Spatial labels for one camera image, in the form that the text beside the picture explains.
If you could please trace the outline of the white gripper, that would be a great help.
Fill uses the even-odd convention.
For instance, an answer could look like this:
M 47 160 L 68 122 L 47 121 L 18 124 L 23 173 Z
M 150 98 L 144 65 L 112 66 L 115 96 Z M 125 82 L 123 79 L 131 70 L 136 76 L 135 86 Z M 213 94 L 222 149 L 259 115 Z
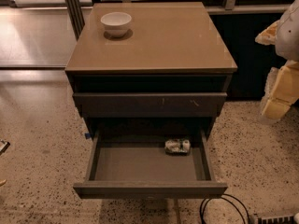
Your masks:
M 275 45 L 278 21 L 274 21 L 255 37 L 261 45 Z M 272 67 L 261 100 L 261 115 L 270 120 L 280 120 L 299 99 L 299 62 L 287 61 L 282 67 Z

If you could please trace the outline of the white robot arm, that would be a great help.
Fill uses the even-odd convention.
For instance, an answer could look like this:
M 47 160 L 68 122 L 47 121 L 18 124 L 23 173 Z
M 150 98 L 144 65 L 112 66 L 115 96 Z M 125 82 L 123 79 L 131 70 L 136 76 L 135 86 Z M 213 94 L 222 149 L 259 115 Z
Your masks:
M 265 122 L 272 123 L 282 119 L 299 99 L 299 0 L 259 33 L 255 42 L 274 45 L 276 55 L 286 60 L 280 68 L 270 69 L 264 86 L 260 114 Z

